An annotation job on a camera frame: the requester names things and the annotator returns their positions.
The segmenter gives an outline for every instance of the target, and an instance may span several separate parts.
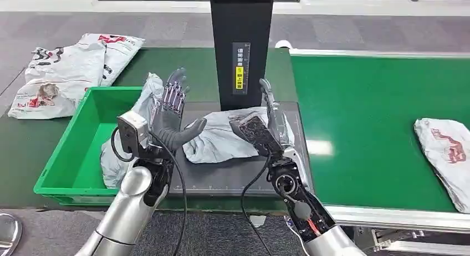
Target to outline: black cable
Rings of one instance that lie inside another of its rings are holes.
[[[119,155],[118,151],[116,150],[116,145],[114,144],[114,136],[116,135],[116,132],[118,131],[118,127],[116,127],[114,130],[113,130],[113,133],[111,134],[111,148],[113,149],[113,153],[116,155],[116,157],[121,160],[122,162],[130,162],[134,159],[134,155],[131,156],[131,158],[129,159],[126,159],[126,158],[123,158],[122,156]]]
[[[320,219],[326,224],[325,218],[324,218],[324,217],[318,212],[318,210],[315,208],[315,206],[313,205],[313,203],[312,203],[311,200],[310,200],[310,197],[309,197],[308,194],[306,193],[305,188],[301,188],[300,191],[302,191],[302,194],[305,196],[305,199],[306,199],[308,205],[311,207],[311,209],[314,211],[314,213],[317,214],[318,217],[320,217]]]
[[[183,235],[185,234],[185,229],[186,229],[186,214],[188,212],[188,203],[187,203],[187,200],[186,200],[186,184],[185,184],[185,179],[183,178],[183,173],[181,173],[181,170],[180,170],[180,165],[178,165],[178,162],[176,161],[176,158],[175,156],[173,155],[173,153],[170,151],[170,149],[168,149],[168,147],[166,147],[166,145],[163,143],[163,141],[157,136],[155,135],[152,131],[149,131],[150,135],[152,135],[152,137],[157,140],[160,145],[163,147],[163,149],[165,149],[165,151],[170,155],[171,157],[171,160],[173,160],[173,163],[175,164],[176,166],[176,170],[178,170],[178,174],[180,175],[180,179],[181,179],[181,186],[183,188],[183,199],[184,199],[184,202],[185,202],[185,211],[184,211],[184,216],[183,216],[183,225],[181,226],[181,233],[180,233],[180,238],[178,240],[178,243],[176,244],[176,249],[175,249],[175,252],[173,252],[173,256],[176,256],[178,254],[178,251],[180,250],[180,246],[181,246],[181,241],[183,240]]]
[[[261,241],[261,243],[263,243],[263,246],[264,248],[266,249],[266,251],[268,252],[268,254],[270,256],[272,256],[271,254],[271,251],[269,251],[269,248],[268,246],[266,246],[263,238],[259,235],[258,233],[258,230],[256,230],[256,227],[254,227],[253,223],[251,222],[251,220],[249,219],[248,215],[247,215],[247,212],[245,212],[245,206],[243,204],[243,199],[245,197],[245,193],[247,192],[247,190],[251,187],[251,185],[253,185],[256,180],[259,179],[259,177],[264,173],[264,171],[266,171],[266,169],[268,168],[269,166],[269,162],[271,161],[271,155],[268,156],[268,158],[266,159],[266,162],[264,163],[264,166],[263,166],[263,169],[261,169],[261,171],[254,177],[253,180],[250,181],[250,183],[248,185],[245,186],[245,188],[243,189],[242,191],[242,197],[241,197],[241,203],[242,203],[242,212],[243,212],[243,215],[245,216],[245,218],[248,220],[248,223],[250,224],[250,226],[253,228],[254,232],[256,233],[256,235],[258,236],[259,240]]]

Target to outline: wire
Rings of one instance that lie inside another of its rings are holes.
[[[114,136],[116,136],[117,131],[118,131],[118,127],[116,127],[113,130],[113,133],[111,134],[111,148],[113,149],[114,154],[119,160],[121,160],[122,162],[128,163],[134,159],[134,155],[132,155],[131,158],[129,159],[123,158],[122,156],[119,155],[118,151],[116,150],[116,145],[114,144]]]
[[[315,235],[317,237],[319,237],[321,235],[321,233],[320,233],[320,231],[318,231],[318,229],[316,228],[314,223],[311,221],[311,219],[308,219],[307,222],[309,223],[310,228],[313,230],[313,233],[315,233]]]
[[[284,196],[284,198],[290,200],[290,201],[293,202],[293,203],[297,203],[297,202],[298,202],[296,199],[292,198],[292,197],[289,196],[288,194],[284,194],[283,196]]]
[[[307,195],[307,193],[306,193],[306,189],[305,189],[305,188],[302,188],[302,190],[300,190],[300,191],[302,191],[302,194],[305,196],[305,199],[307,200],[307,203],[308,203],[308,205],[310,206],[310,208],[313,210],[313,212],[314,212],[316,215],[318,215],[318,217],[320,217],[320,219],[321,219],[323,222],[326,223],[325,218],[323,218],[323,216],[318,212],[318,210],[315,208],[315,206],[314,206],[313,203],[311,202],[310,197],[309,197],[309,196]]]
[[[258,230],[256,230],[256,227],[254,227],[253,223],[251,222],[251,220],[249,219],[248,215],[247,215],[247,212],[245,211],[245,206],[243,204],[243,199],[245,197],[245,193],[247,192],[247,190],[251,187],[251,185],[253,185],[256,180],[259,179],[259,177],[264,173],[264,171],[266,170],[266,168],[268,168],[269,166],[269,162],[271,161],[271,155],[268,156],[268,158],[266,159],[266,162],[264,163],[264,166],[263,168],[261,169],[261,171],[254,177],[253,180],[250,181],[250,183],[248,185],[245,186],[245,188],[243,189],[242,191],[242,196],[241,196],[241,204],[242,204],[242,212],[243,212],[243,215],[245,216],[245,218],[248,220],[248,223],[250,224],[250,226],[253,228],[254,232],[256,233],[256,235],[258,236],[259,240],[261,241],[261,243],[263,243],[263,246],[264,248],[266,249],[266,251],[268,252],[268,254],[270,256],[272,256],[271,254],[271,251],[269,250],[268,246],[266,246],[263,238],[259,235],[258,233]]]
[[[173,153],[170,151],[170,149],[168,149],[168,147],[166,147],[166,145],[163,143],[163,141],[157,135],[155,135],[152,131],[149,131],[149,133],[150,133],[150,135],[152,135],[152,137],[155,140],[157,140],[160,143],[161,147],[163,147],[163,149],[165,149],[165,151],[170,155],[171,160],[173,161],[173,163],[176,166],[176,170],[178,171],[178,175],[180,175],[181,187],[183,188],[183,199],[184,199],[184,202],[185,202],[185,211],[184,211],[184,215],[183,215],[183,225],[181,226],[180,238],[178,239],[178,243],[176,244],[175,252],[173,252],[173,256],[176,256],[178,254],[178,251],[180,250],[181,241],[183,240],[183,235],[185,234],[186,216],[187,216],[187,213],[188,213],[188,203],[187,203],[187,199],[186,199],[185,179],[183,177],[183,173],[181,173],[180,165],[178,165],[178,162],[176,161],[176,158],[173,155]]]
[[[300,245],[302,245],[302,249],[304,250],[305,255],[306,255],[306,256],[310,256],[310,254],[308,254],[308,252],[307,252],[307,249],[305,248],[305,244],[304,244],[304,241],[302,240],[302,237],[301,237],[300,234],[297,233],[297,232],[294,230],[294,228],[289,224],[289,221],[292,220],[292,219],[290,219],[289,217],[287,217],[287,218],[286,218],[286,217],[287,217],[287,216],[284,216],[285,224],[286,224],[287,227],[290,229],[290,231],[291,231],[292,233],[294,233],[294,235],[296,235],[296,236],[299,238],[299,240],[300,240]]]

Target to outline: table edge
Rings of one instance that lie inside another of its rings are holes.
[[[326,206],[338,224],[470,234],[470,214]]]
[[[470,53],[460,52],[383,52],[368,50],[322,50],[322,49],[289,49],[291,56],[348,56],[348,57],[382,57],[382,58],[470,58]]]

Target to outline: green plastic crate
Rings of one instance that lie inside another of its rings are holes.
[[[62,205],[109,205],[118,189],[103,183],[101,145],[129,111],[142,87],[90,88],[41,173],[34,193]]]

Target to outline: white baseboard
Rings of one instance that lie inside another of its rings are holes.
[[[209,2],[0,0],[0,11],[210,13]],[[470,16],[467,0],[302,0],[274,4],[274,14]]]

